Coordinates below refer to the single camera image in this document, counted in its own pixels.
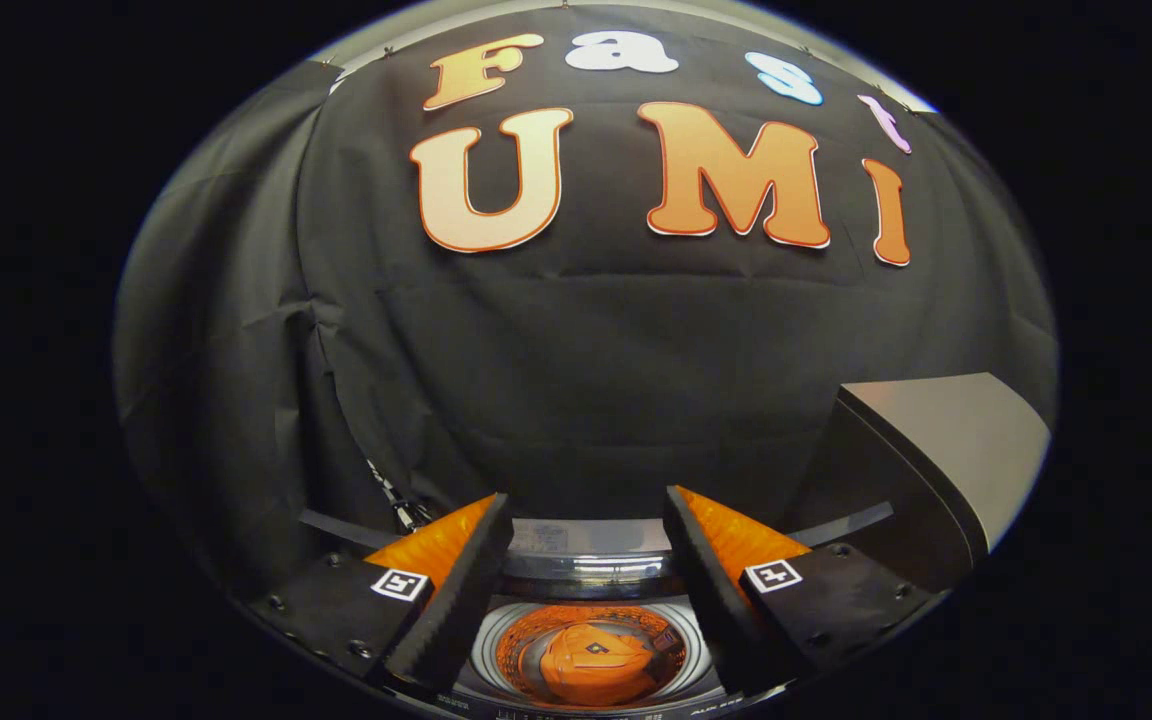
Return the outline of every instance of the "letter m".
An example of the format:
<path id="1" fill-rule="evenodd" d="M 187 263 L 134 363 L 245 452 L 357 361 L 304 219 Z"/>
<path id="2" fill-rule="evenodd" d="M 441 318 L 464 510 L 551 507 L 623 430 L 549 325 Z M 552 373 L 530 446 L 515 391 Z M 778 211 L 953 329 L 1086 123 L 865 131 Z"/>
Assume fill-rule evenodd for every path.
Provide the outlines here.
<path id="1" fill-rule="evenodd" d="M 718 215 L 705 209 L 704 181 L 736 233 L 753 229 L 771 195 L 772 214 L 763 222 L 768 237 L 786 245 L 829 244 L 814 181 L 818 143 L 810 132 L 786 123 L 764 123 L 746 154 L 708 109 L 685 103 L 647 103 L 639 107 L 639 118 L 653 123 L 660 135 L 664 199 L 647 213 L 653 232 L 712 233 Z"/>

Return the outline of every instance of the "pink letter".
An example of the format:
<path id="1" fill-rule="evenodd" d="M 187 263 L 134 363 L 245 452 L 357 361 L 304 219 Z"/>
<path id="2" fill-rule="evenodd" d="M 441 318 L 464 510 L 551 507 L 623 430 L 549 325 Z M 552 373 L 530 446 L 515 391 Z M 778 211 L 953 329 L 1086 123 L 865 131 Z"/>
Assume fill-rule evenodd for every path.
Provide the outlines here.
<path id="1" fill-rule="evenodd" d="M 882 128 L 884 132 L 887 132 L 887 137 L 890 137 L 890 141 L 896 143 L 896 147 L 904 151 L 907 156 L 914 152 L 909 147 L 909 141 L 905 141 L 904 137 L 900 136 L 900 132 L 896 132 L 896 119 L 888 111 L 882 109 L 882 105 L 879 105 L 878 100 L 867 94 L 858 94 L 856 97 L 859 97 L 861 101 L 869 105 L 869 108 L 874 112 L 874 119 L 878 120 L 878 124 Z"/>

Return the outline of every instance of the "black cloth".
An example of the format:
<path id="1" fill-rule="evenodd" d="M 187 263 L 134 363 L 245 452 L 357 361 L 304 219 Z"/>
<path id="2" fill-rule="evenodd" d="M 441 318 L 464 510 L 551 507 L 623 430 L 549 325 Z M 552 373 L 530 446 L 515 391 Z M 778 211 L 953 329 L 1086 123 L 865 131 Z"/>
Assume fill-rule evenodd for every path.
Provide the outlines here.
<path id="1" fill-rule="evenodd" d="M 571 38 L 599 29 L 652 35 L 680 67 L 564 63 Z M 545 43 L 503 88 L 420 107 L 435 59 L 524 32 Z M 774 94 L 748 51 L 798 65 L 823 105 Z M 147 213 L 119 294 L 132 463 L 225 578 L 258 588 L 312 556 L 305 507 L 392 528 L 367 458 L 435 511 L 502 491 L 522 516 L 643 518 L 680 483 L 772 521 L 841 382 L 988 372 L 1055 420 L 1041 260 L 1002 183 L 934 113 L 738 28 L 622 6 L 467 24 L 329 92 L 338 74 L 290 69 L 198 146 Z M 856 94 L 895 115 L 912 154 Z M 712 111 L 744 150 L 770 120 L 811 132 L 831 245 L 740 236 L 723 218 L 707 237 L 654 234 L 659 138 L 635 114 L 649 101 Z M 503 210 L 517 154 L 498 127 L 539 108 L 575 114 L 550 227 L 495 252 L 430 241 L 412 146 L 482 129 L 468 188 L 479 211 Z M 872 250 L 864 158 L 904 182 L 904 268 Z"/>

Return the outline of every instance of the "orange letter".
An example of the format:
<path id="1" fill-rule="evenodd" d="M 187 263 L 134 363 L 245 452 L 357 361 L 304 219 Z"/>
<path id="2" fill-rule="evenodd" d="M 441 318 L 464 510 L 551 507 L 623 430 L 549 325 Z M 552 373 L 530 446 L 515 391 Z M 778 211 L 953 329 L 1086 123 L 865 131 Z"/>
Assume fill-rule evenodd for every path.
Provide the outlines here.
<path id="1" fill-rule="evenodd" d="M 532 109 L 507 118 L 500 132 L 518 143 L 518 197 L 499 213 L 470 204 L 468 150 L 483 137 L 477 128 L 453 129 L 412 147 L 420 167 L 420 222 L 439 245 L 458 252 L 515 247 L 554 219 L 563 180 L 558 167 L 558 128 L 573 121 L 567 108 Z"/>
<path id="2" fill-rule="evenodd" d="M 874 238 L 874 255 L 882 263 L 900 266 L 909 265 L 909 245 L 905 245 L 905 214 L 900 206 L 900 176 L 896 170 L 878 160 L 861 160 L 874 181 L 874 195 L 878 197 L 878 237 Z"/>
<path id="3" fill-rule="evenodd" d="M 736 233 L 753 229 L 772 192 L 772 214 L 763 222 L 768 237 L 787 245 L 829 244 L 814 182 L 817 141 L 809 132 L 786 123 L 764 123 L 746 156 L 708 109 L 685 103 L 647 103 L 639 107 L 639 118 L 660 132 L 664 164 L 664 200 L 647 213 L 647 227 L 661 234 L 713 232 L 718 215 L 705 209 L 704 176 Z"/>
<path id="4" fill-rule="evenodd" d="M 460 53 L 434 60 L 431 68 L 438 68 L 438 92 L 425 101 L 425 109 L 439 109 L 452 103 L 468 100 L 477 94 L 486 94 L 505 84 L 503 77 L 488 77 L 488 68 L 510 73 L 522 65 L 518 47 L 535 47 L 545 41 L 544 37 L 529 32 L 488 41 L 486 45 L 462 50 Z M 498 50 L 495 55 L 488 53 Z"/>

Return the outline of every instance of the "bolt hole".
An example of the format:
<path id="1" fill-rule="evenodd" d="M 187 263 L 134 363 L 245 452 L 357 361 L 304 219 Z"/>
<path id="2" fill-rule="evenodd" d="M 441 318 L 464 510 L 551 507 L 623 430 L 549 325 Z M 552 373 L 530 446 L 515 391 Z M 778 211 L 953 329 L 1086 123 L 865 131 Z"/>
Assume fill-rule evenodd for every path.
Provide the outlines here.
<path id="1" fill-rule="evenodd" d="M 362 641 L 349 641 L 349 652 L 364 660 L 371 659 L 371 647 L 367 647 L 367 644 Z"/>

